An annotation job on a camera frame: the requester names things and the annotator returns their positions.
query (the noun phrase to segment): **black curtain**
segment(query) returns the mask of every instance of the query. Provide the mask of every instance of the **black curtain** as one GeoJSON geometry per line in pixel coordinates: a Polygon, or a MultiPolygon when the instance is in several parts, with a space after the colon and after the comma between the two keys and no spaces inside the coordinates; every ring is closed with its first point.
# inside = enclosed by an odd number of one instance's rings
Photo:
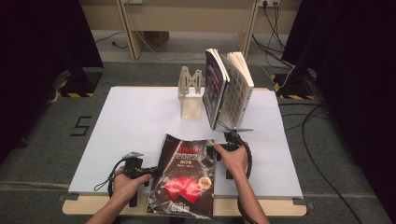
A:
{"type": "Polygon", "coordinates": [[[315,2],[303,0],[284,59],[300,65],[302,73],[308,67],[317,71],[317,83],[346,148],[396,222],[396,1],[348,0],[336,5],[326,0],[320,1],[321,7],[315,2]]]}
{"type": "Polygon", "coordinates": [[[103,67],[78,0],[0,2],[0,161],[29,133],[62,71],[103,67]]]}

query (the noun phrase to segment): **book cover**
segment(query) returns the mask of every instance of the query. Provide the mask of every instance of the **book cover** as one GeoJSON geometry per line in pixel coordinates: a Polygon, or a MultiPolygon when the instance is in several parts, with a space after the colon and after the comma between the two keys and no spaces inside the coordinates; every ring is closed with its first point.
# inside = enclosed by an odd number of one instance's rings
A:
{"type": "Polygon", "coordinates": [[[153,180],[147,212],[172,217],[213,218],[215,152],[213,140],[185,141],[167,134],[153,180]]]}
{"type": "Polygon", "coordinates": [[[253,93],[254,83],[241,52],[231,52],[227,56],[221,55],[221,59],[230,77],[225,100],[227,115],[231,126],[240,128],[253,93]]]}
{"type": "Polygon", "coordinates": [[[205,55],[206,69],[203,101],[210,128],[215,130],[224,102],[224,92],[230,79],[216,49],[207,49],[205,55]]]}

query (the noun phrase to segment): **forearm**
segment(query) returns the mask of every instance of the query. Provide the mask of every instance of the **forearm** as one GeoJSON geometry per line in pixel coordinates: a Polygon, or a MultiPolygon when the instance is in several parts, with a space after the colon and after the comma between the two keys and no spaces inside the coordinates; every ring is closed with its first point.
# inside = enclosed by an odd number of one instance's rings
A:
{"type": "Polygon", "coordinates": [[[86,224],[110,224],[116,219],[126,204],[123,200],[111,198],[86,224]]]}
{"type": "Polygon", "coordinates": [[[245,173],[233,174],[233,179],[239,195],[239,202],[243,209],[253,220],[260,224],[269,223],[267,215],[265,215],[256,195],[248,183],[245,173]]]}

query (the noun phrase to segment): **magazine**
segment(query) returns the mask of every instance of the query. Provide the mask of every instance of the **magazine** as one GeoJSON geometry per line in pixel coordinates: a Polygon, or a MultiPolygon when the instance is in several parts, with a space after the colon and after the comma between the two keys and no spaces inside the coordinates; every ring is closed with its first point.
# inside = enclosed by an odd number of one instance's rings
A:
{"type": "Polygon", "coordinates": [[[171,217],[213,218],[213,140],[185,141],[167,134],[148,196],[147,212],[171,217]]]}

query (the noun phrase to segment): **white tabletop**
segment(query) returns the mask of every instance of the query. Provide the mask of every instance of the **white tabletop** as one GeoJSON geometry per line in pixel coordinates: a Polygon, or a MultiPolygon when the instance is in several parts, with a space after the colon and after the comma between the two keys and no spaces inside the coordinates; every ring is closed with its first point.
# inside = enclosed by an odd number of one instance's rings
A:
{"type": "MultiPolygon", "coordinates": [[[[131,151],[143,153],[142,167],[158,164],[166,133],[182,140],[214,139],[223,133],[210,129],[205,108],[201,119],[182,119],[177,88],[113,87],[93,129],[69,192],[104,194],[94,186],[105,181],[113,166],[131,151]]],[[[303,198],[282,118],[273,91],[253,92],[240,133],[249,143],[253,167],[250,184],[259,198],[303,198]]],[[[141,187],[139,193],[149,193],[141,187]]],[[[216,163],[215,197],[235,197],[236,187],[225,178],[222,161],[216,163]]]]}

